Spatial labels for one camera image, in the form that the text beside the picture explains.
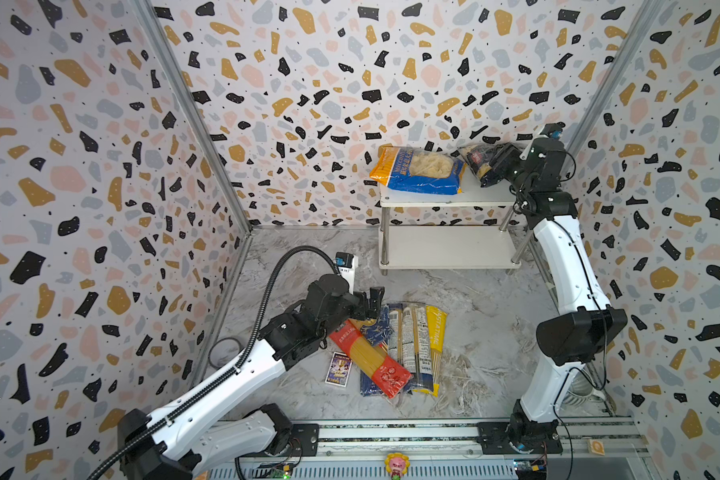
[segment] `side wall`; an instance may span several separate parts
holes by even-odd
[[[278,225],[377,224],[383,144],[450,153],[574,128],[641,3],[154,1],[251,222]]]
[[[665,478],[720,478],[720,2],[668,2],[579,155],[607,360]]]
[[[126,2],[0,2],[1,479],[85,478],[187,389],[228,210]]]

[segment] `marble floor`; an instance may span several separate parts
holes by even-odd
[[[332,352],[339,351],[329,340],[327,350],[302,360],[286,375],[259,389],[227,419],[239,418],[271,402],[289,418],[297,419],[508,416],[515,399],[530,384],[540,354],[535,327],[557,316],[529,254],[511,276],[503,270],[390,270],[388,276],[382,276],[375,230],[256,230],[218,338],[236,336],[243,344],[247,341],[272,268],[281,255],[302,244],[321,248],[331,256],[338,251],[358,256],[355,290],[384,286],[386,301],[426,302],[448,313],[440,396],[363,397],[356,366],[346,388],[326,384]],[[328,272],[325,262],[315,254],[292,257],[278,277],[265,318],[304,298],[307,285]],[[223,358],[226,345],[231,343],[219,344],[213,356]],[[206,374],[212,371],[208,367]],[[604,405],[591,400],[580,407],[566,406],[560,413],[606,415]]]

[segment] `yellow flower figurine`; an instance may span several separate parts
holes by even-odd
[[[408,461],[408,456],[400,452],[387,455],[384,464],[387,466],[387,473],[391,476],[392,480],[400,480],[400,477],[405,475],[408,472],[408,467],[411,466],[411,463]]]

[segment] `patterned wallpaper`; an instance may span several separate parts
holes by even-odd
[[[187,389],[228,210],[125,2],[0,2],[0,480],[85,478]]]
[[[377,224],[368,173],[384,144],[450,153],[571,130],[641,3],[154,1],[242,206],[269,225]]]
[[[720,479],[720,2],[666,2],[578,168],[587,254],[631,318],[617,411],[665,478]]]

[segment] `red spaghetti package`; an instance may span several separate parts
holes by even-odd
[[[411,373],[393,360],[389,355],[373,348],[365,337],[350,322],[330,335],[331,340],[344,353],[349,355],[360,370],[382,389],[384,394],[393,398],[411,379]]]

